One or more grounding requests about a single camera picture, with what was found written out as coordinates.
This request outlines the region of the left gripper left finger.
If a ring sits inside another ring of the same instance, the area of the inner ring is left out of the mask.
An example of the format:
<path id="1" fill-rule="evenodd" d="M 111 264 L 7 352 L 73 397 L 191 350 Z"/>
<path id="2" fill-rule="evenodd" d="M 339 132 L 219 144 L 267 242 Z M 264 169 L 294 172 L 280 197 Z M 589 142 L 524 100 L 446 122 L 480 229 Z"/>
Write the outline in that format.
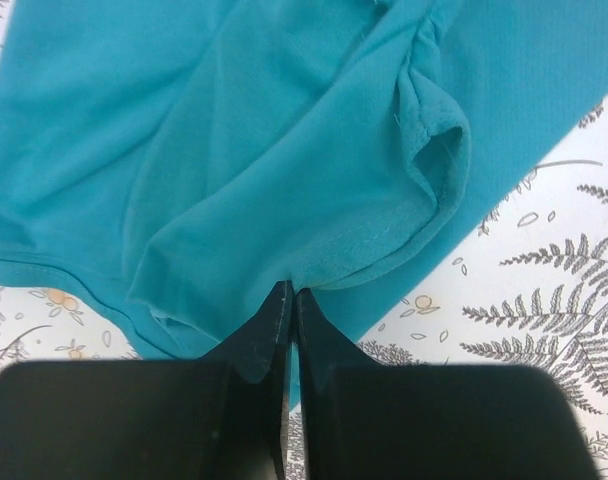
<path id="1" fill-rule="evenodd" d="M 0 479 L 281 479 L 292 287 L 195 360 L 0 373 Z"/>

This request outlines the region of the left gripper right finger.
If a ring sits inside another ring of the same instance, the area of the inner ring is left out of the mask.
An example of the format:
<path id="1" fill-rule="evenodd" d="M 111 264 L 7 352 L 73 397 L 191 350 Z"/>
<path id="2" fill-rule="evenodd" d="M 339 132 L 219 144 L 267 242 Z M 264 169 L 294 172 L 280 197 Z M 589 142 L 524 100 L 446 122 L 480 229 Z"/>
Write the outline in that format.
<path id="1" fill-rule="evenodd" d="M 561 390 L 521 365 L 386 366 L 295 300 L 311 479 L 588 479 Z"/>

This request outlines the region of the teal t shirt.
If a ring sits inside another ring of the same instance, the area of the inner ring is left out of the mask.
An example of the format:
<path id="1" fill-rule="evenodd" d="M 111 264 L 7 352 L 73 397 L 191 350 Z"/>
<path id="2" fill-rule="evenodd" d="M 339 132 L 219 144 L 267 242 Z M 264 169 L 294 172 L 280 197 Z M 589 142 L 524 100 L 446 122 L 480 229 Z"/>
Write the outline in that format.
<path id="1" fill-rule="evenodd" d="M 203 355 L 273 285 L 362 335 L 608 93 L 608 1 L 17 1 L 0 286 Z"/>

